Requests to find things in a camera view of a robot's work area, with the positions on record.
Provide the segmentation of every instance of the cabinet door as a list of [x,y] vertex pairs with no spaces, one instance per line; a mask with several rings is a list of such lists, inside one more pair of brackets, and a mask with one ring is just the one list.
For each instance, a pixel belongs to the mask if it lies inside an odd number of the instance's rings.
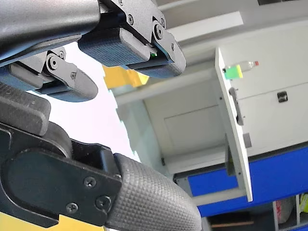
[[[277,94],[287,92],[279,103]],[[248,155],[261,154],[308,141],[308,84],[301,84],[239,100],[244,133],[252,147]]]

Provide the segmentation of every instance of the drawer handle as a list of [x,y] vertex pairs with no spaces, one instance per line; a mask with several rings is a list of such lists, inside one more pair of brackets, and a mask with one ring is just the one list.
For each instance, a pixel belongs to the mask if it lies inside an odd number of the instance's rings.
[[241,109],[240,109],[240,106],[239,106],[239,102],[237,101],[237,94],[236,94],[235,88],[230,88],[229,94],[232,96],[233,102],[234,102],[234,105],[235,105],[235,109],[236,109],[236,113],[237,113],[236,122],[237,122],[238,125],[243,126],[244,121],[243,121]]

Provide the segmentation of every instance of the yellow surface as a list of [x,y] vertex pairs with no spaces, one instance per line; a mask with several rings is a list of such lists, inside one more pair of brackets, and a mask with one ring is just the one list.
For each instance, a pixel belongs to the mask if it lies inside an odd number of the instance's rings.
[[134,70],[125,70],[122,67],[106,67],[103,66],[105,71],[105,83],[108,89],[122,87],[124,85],[132,85],[139,87],[146,84],[149,77]]
[[104,228],[60,215],[59,224],[46,229],[0,213],[0,231],[104,231]]

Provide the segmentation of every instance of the plastic bottle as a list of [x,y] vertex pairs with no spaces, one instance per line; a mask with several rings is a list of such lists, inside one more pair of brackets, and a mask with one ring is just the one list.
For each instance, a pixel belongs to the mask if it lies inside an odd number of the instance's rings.
[[246,72],[246,71],[250,71],[252,68],[254,68],[256,66],[259,66],[259,62],[258,61],[254,61],[254,62],[252,62],[252,61],[242,61],[238,64],[227,66],[225,69],[228,70],[228,69],[233,68],[237,65],[240,65],[242,72]]

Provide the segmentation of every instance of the white wall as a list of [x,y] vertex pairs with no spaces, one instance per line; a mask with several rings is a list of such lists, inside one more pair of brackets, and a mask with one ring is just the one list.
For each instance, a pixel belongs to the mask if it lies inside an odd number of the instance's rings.
[[128,132],[129,143],[140,161],[169,176],[161,162],[161,150],[143,101],[120,106],[117,113]]

